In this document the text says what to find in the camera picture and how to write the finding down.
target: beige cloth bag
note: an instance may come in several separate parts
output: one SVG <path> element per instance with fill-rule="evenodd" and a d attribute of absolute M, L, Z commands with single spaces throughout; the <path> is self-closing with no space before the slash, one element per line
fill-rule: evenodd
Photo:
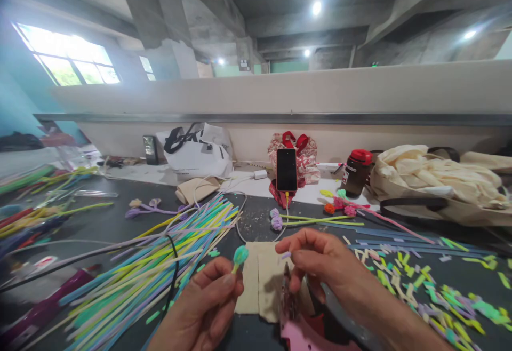
<path fill-rule="evenodd" d="M 496 189 L 501 185 L 501 180 L 489 171 L 510 172 L 512 158 L 469 152 L 460 157 L 459 165 L 427 154 L 427 149 L 426 146 L 399 146 L 380 154 L 370 176 L 371 189 L 376 198 L 441 198 L 445 207 L 435 212 L 424 206 L 401 208 L 464 226 L 512 227 L 512 207 Z M 443 172 L 446 168 L 452 172 Z M 453 186 L 454 198 L 417 190 L 446 185 Z"/>

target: metal rail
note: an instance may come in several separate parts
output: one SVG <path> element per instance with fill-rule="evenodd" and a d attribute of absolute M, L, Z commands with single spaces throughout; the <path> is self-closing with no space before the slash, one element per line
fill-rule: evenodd
<path fill-rule="evenodd" d="M 239 113 L 239 114 L 34 114 L 39 121 L 96 123 L 269 123 L 269 124 L 366 124 L 422 126 L 512 126 L 512 114 L 391 114 L 391 113 Z"/>

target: fingernail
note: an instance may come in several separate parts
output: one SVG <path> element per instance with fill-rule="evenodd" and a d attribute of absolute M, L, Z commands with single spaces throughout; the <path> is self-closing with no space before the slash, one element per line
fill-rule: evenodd
<path fill-rule="evenodd" d="M 224 275 L 223 283 L 225 286 L 231 287 L 235 284 L 236 277 L 233 274 Z"/>
<path fill-rule="evenodd" d="M 203 343 L 203 347 L 201 347 L 201 351 L 211 351 L 212 349 L 212 343 L 206 339 Z"/>

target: red floral bag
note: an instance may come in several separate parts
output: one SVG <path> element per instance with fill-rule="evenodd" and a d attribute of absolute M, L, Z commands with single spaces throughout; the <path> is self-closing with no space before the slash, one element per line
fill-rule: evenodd
<path fill-rule="evenodd" d="M 290 131 L 286 131 L 282 135 L 274 134 L 268 146 L 268 156 L 274 168 L 274 173 L 277 168 L 277 150 L 281 148 L 290 148 L 297 151 L 297 183 L 299 187 L 320 180 L 320 170 L 316 166 L 318 148 L 312 138 L 302 134 L 296 140 Z"/>

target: small electronic device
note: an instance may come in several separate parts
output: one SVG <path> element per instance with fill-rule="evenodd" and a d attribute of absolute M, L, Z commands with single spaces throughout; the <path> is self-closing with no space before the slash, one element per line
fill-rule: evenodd
<path fill-rule="evenodd" d="M 158 153 L 156 151 L 156 138 L 152 136 L 143 136 L 144 151 L 146 152 L 146 163 L 149 165 L 158 165 Z"/>
<path fill-rule="evenodd" d="M 297 191 L 297 154 L 294 149 L 277 150 L 276 172 L 278 191 Z"/>

